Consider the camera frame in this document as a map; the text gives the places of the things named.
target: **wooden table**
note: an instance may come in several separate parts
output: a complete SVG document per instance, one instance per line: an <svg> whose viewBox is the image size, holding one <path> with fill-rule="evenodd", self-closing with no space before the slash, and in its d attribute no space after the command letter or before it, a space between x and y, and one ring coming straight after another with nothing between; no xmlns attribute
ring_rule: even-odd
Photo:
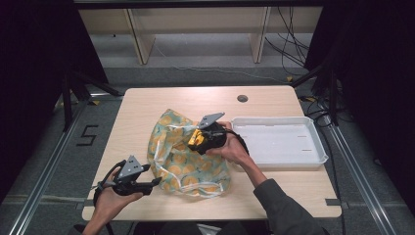
<svg viewBox="0 0 415 235"><path fill-rule="evenodd" d="M246 95L248 102L237 97ZM135 155L146 164L150 135L160 116L167 110L195 121L202 116L225 112L220 120L235 117L300 117L303 116L295 91L290 86L227 86L129 89L124 96L113 131L99 165L93 185L118 162ZM231 169L231 187L212 199L193 198L164 192L155 187L152 195L128 205L115 220L231 220L265 219L266 214L253 193L248 176ZM325 199L336 199L326 168L316 171L267 171L282 189L314 217L337 217L338 206L327 206ZM139 182L154 178L149 170ZM88 200L93 198L91 191ZM93 207L85 207L84 219L91 218Z"/></svg>

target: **plastic bag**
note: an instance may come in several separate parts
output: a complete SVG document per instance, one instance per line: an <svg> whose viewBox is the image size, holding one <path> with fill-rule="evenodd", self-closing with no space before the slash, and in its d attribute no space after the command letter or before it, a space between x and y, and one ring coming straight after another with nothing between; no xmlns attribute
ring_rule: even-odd
<svg viewBox="0 0 415 235"><path fill-rule="evenodd" d="M229 169L221 156L200 155L187 147L196 124L167 110L150 137L147 158L155 177L162 177L163 190L215 197L229 188Z"/></svg>

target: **person's left hand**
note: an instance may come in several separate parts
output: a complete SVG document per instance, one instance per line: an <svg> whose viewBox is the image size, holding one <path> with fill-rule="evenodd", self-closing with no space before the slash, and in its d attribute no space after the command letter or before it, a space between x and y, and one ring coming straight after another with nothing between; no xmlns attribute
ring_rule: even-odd
<svg viewBox="0 0 415 235"><path fill-rule="evenodd" d="M119 169L115 169L110 180L113 180ZM133 193L128 196L118 195L112 187L106 187L98 197L91 220L82 234L97 234L105 224L115 218L128 204L139 200L143 193Z"/></svg>

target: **white plastic tray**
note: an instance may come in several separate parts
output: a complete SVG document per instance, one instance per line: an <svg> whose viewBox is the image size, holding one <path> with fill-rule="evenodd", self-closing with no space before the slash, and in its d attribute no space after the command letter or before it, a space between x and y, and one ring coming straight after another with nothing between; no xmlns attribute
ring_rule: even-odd
<svg viewBox="0 0 415 235"><path fill-rule="evenodd" d="M262 170L316 170L329 159L308 117L236 117L232 128Z"/></svg>

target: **gray sleeve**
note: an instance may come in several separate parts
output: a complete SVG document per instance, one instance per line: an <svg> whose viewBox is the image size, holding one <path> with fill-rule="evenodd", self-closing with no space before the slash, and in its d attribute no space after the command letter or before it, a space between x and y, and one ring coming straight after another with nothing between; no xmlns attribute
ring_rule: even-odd
<svg viewBox="0 0 415 235"><path fill-rule="evenodd" d="M317 221L294 199L287 196L274 179L267 179L254 189L268 216L275 235L325 234Z"/></svg>

